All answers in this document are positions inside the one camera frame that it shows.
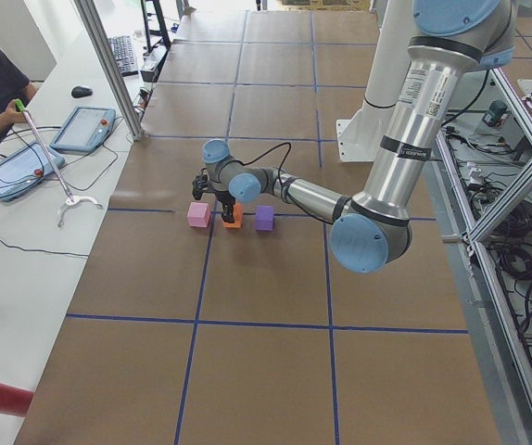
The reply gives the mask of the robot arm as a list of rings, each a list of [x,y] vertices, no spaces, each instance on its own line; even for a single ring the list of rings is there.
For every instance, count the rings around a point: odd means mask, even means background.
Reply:
[[[354,273],[372,273],[403,255],[412,241],[408,203],[462,76],[507,64],[513,55],[514,1],[391,1],[386,6],[361,110],[351,126],[379,116],[361,134],[361,152],[374,163],[364,188],[350,197],[282,168],[235,159],[212,139],[193,196],[212,194],[231,222],[234,205],[262,194],[280,198],[331,225],[336,260]]]

